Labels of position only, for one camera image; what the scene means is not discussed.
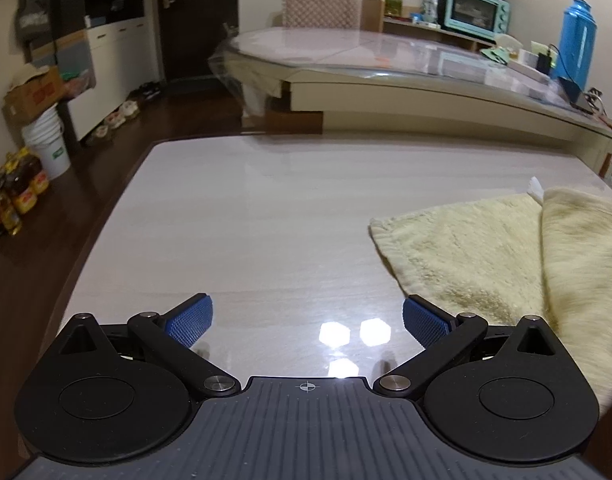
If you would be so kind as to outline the black phone charger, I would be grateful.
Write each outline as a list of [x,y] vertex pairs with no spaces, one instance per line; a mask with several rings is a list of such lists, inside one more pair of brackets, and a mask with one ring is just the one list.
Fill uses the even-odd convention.
[[539,53],[537,55],[536,70],[544,75],[549,75],[551,70],[552,58],[549,53]]

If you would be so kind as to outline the blue thermos flask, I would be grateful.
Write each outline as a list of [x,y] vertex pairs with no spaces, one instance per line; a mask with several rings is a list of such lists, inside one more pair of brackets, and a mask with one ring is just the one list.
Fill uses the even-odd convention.
[[553,78],[563,77],[584,90],[596,35],[597,23],[591,15],[591,5],[585,0],[573,0],[563,13]]

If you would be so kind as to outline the cooking oil bottles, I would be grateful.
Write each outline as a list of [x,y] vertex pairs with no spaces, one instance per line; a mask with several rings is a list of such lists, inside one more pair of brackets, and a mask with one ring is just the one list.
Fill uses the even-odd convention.
[[39,157],[26,146],[6,155],[0,166],[0,237],[20,232],[21,216],[36,206],[49,183]]

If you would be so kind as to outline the glass top dining table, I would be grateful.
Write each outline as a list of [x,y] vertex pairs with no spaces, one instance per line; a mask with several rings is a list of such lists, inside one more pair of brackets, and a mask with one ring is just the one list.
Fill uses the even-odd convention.
[[420,132],[560,146],[599,169],[612,127],[537,81],[478,53],[437,42],[350,29],[273,27],[224,40],[214,74],[255,99],[285,99],[327,130]]

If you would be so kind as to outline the teal toaster oven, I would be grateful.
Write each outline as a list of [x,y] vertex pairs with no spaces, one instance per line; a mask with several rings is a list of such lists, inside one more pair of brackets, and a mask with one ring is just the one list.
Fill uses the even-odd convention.
[[506,0],[438,0],[441,28],[472,37],[494,40],[509,29],[511,6]]

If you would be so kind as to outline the green lidded jar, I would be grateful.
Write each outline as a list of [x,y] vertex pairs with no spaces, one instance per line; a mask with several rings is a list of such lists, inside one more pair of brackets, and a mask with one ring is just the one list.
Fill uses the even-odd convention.
[[384,15],[391,18],[400,18],[402,16],[402,0],[383,0]]

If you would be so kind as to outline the brown cardboard box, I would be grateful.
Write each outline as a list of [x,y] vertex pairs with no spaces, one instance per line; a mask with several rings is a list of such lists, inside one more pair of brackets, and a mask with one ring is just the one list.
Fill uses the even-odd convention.
[[29,125],[64,97],[64,83],[56,66],[24,65],[4,97],[3,111],[11,122]]

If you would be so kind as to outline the quilted beige chair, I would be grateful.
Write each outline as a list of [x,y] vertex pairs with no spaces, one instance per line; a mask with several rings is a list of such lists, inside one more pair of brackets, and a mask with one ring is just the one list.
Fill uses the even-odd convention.
[[358,29],[360,0],[282,0],[287,28]]

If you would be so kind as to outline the white storage cabinet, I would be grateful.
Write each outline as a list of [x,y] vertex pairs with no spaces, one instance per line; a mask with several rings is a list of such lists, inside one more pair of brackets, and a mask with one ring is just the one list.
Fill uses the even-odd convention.
[[119,108],[131,91],[156,79],[146,18],[101,25],[86,33],[94,86],[66,103],[77,141]]

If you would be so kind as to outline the cream yellow terry towel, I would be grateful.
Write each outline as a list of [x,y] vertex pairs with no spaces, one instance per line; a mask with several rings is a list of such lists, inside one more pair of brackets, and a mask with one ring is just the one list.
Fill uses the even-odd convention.
[[495,325],[544,318],[597,396],[612,405],[612,198],[571,188],[373,219],[400,288]]

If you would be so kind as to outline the white plastic bucket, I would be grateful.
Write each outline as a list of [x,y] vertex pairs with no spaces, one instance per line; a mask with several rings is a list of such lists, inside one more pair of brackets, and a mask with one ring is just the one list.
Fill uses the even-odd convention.
[[71,168],[64,141],[64,125],[55,105],[23,127],[22,138],[38,156],[50,180],[56,180]]

